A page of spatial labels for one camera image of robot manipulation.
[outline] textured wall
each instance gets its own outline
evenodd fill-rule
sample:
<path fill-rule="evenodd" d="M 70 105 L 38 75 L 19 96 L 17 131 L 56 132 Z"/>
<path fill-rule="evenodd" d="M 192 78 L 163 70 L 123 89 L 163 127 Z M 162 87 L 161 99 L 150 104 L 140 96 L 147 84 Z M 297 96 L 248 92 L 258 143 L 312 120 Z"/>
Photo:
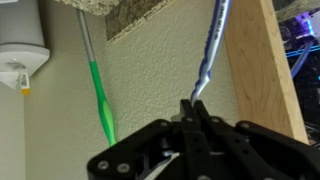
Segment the textured wall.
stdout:
<path fill-rule="evenodd" d="M 176 0 L 117 42 L 105 44 L 104 19 L 88 16 L 93 44 L 123 139 L 156 118 L 169 119 L 189 98 L 213 11 L 213 1 Z M 32 78 L 25 99 L 28 180 L 85 180 L 87 161 L 107 148 L 75 12 L 42 1 L 52 57 Z M 234 122 L 237 108 L 224 44 L 213 83 L 201 99 Z"/>
<path fill-rule="evenodd" d="M 23 96 L 0 82 L 0 179 L 25 180 Z"/>

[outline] wooden beam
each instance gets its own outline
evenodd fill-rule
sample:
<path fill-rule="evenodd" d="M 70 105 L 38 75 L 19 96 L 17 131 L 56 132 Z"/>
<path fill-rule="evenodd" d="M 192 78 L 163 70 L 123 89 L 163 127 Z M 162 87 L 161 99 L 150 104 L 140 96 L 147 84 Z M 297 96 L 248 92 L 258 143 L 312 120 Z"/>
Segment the wooden beam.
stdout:
<path fill-rule="evenodd" d="M 241 119 L 307 143 L 272 1 L 233 1 L 225 39 Z"/>
<path fill-rule="evenodd" d="M 314 10 L 320 7 L 319 0 L 295 0 L 293 2 L 288 2 L 288 6 L 276 12 L 277 19 L 279 22 L 291 19 L 299 14 L 307 11 Z"/>

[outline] white container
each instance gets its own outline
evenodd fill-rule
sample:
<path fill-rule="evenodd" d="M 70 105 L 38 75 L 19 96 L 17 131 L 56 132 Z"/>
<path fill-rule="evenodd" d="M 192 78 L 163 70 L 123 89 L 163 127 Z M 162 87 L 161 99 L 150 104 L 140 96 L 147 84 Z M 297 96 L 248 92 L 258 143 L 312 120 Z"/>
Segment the white container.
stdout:
<path fill-rule="evenodd" d="M 22 67 L 31 76 L 50 51 L 44 47 L 37 0 L 14 1 L 0 0 L 0 72 Z"/>

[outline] green toothbrush handle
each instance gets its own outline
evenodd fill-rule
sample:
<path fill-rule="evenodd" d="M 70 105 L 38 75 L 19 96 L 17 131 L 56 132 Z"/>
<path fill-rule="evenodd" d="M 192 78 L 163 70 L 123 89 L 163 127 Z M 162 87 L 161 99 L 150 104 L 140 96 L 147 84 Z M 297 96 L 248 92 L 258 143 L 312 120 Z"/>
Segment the green toothbrush handle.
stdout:
<path fill-rule="evenodd" d="M 99 69 L 96 61 L 90 61 L 89 65 L 90 65 L 90 70 L 91 70 L 94 86 L 97 93 L 98 109 L 99 109 L 101 124 L 108 138 L 109 144 L 114 145 L 116 143 L 114 121 L 113 121 L 110 105 L 104 94 L 104 90 L 103 90 L 103 86 L 102 86 L 101 78 L 99 74 Z"/>

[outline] screw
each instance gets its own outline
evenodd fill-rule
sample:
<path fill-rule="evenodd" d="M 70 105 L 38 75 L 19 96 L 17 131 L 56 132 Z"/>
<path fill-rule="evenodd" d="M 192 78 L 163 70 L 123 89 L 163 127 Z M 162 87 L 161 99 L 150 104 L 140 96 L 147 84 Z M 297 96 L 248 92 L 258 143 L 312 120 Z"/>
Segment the screw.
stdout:
<path fill-rule="evenodd" d="M 127 163 L 122 163 L 122 164 L 119 164 L 118 167 L 117 167 L 117 170 L 119 173 L 127 173 L 130 171 L 130 165 L 127 164 Z"/>
<path fill-rule="evenodd" d="M 100 161 L 100 162 L 98 163 L 98 168 L 99 168 L 100 170 L 106 170 L 106 169 L 108 169 L 108 167 L 109 167 L 108 161 Z"/>
<path fill-rule="evenodd" d="M 206 175 L 201 175 L 201 176 L 198 177 L 197 180 L 211 180 L 211 179 Z"/>
<path fill-rule="evenodd" d="M 193 119 L 192 118 L 187 118 L 187 121 L 192 122 Z"/>
<path fill-rule="evenodd" d="M 244 128 L 249 128 L 250 127 L 250 125 L 248 123 L 242 123 L 241 126 L 244 127 Z"/>
<path fill-rule="evenodd" d="M 212 121 L 212 122 L 215 122 L 215 123 L 218 123 L 218 122 L 219 122 L 219 119 L 217 119 L 217 118 L 212 118 L 211 121 Z"/>
<path fill-rule="evenodd" d="M 166 127 L 166 126 L 168 126 L 168 123 L 167 122 L 161 122 L 161 126 Z"/>

